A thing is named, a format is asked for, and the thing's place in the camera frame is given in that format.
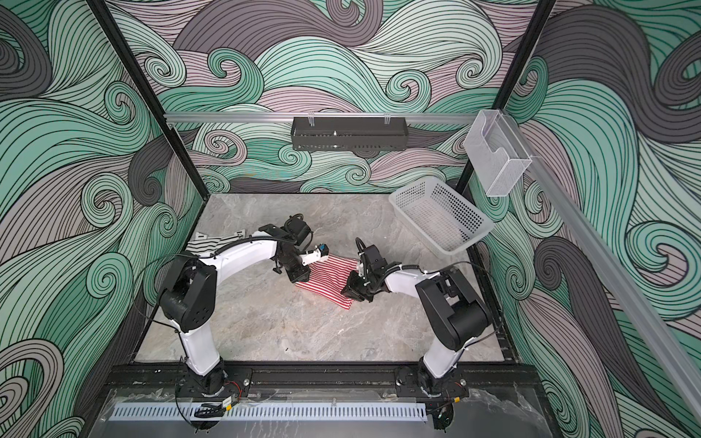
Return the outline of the black white striped tank top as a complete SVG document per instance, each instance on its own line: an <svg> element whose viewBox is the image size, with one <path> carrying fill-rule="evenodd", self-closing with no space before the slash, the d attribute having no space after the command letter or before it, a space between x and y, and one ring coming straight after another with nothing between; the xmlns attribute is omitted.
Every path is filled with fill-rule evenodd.
<svg viewBox="0 0 701 438"><path fill-rule="evenodd" d="M197 257L213 257L214 253L239 239L243 235L241 233L236 233L235 235L230 235L229 237L210 237L210 235L195 232L190 241L185 247L185 251L191 253Z"/></svg>

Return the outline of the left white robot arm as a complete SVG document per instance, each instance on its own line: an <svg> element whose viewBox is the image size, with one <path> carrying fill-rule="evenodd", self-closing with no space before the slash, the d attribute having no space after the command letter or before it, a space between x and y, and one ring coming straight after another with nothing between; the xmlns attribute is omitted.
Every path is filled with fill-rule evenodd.
<svg viewBox="0 0 701 438"><path fill-rule="evenodd" d="M301 214L283 224L265 224L251 235L193 242L173 260L159 293L159 306L184 349L188 381L206 397L226 386L224 360L215 346L210 319L224 280L260 262L292 284L310 280L310 266L329 259L327 245L312 246L313 231Z"/></svg>

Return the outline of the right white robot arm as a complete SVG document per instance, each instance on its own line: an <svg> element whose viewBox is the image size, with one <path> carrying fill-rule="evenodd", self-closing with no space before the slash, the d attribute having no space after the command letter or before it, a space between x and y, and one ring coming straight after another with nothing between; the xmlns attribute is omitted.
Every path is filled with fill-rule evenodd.
<svg viewBox="0 0 701 438"><path fill-rule="evenodd" d="M350 272L341 295L371 302L381 293L418 299L434 334L429 350L419 362L417 380L426 393L456 368L463 353L493 324L485 302L454 263L429 271L418 265L389 263L376 246L355 239L359 263Z"/></svg>

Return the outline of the red white striped tank top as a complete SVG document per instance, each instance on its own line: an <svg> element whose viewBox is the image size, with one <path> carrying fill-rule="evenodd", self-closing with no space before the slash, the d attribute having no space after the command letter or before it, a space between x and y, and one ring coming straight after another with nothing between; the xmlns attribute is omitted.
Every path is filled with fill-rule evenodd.
<svg viewBox="0 0 701 438"><path fill-rule="evenodd" d="M310 279L298 282L297 288L324 297L344 310L352 307L353 300L343 296L341 292L347 286L350 273L358 270L356 259L330 255L325 261L311 264L310 269Z"/></svg>

